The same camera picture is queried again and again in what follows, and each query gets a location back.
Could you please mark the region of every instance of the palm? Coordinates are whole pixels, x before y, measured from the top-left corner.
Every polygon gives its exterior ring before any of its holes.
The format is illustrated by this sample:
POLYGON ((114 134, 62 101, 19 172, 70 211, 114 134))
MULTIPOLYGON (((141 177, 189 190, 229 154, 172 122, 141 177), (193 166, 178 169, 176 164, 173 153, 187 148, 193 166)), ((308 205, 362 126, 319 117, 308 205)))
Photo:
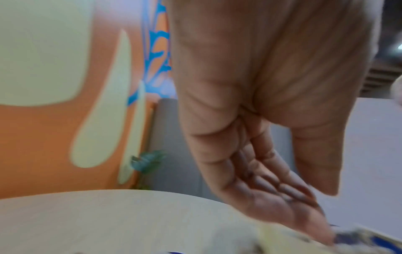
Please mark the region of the palm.
POLYGON ((330 242, 268 124, 291 129, 303 179, 336 194, 380 1, 168 1, 167 11, 181 124, 209 187, 250 217, 330 242))

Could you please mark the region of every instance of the human hand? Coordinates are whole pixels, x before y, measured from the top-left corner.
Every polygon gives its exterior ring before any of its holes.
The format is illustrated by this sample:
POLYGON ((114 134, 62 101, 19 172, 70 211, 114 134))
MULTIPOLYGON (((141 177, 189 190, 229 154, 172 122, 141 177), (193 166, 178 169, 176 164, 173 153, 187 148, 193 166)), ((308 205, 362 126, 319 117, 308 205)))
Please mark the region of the human hand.
POLYGON ((245 215, 330 244, 307 183, 338 192, 345 125, 376 53, 378 0, 170 0, 184 135, 205 181, 245 215), (292 133, 296 167, 268 126, 292 133))

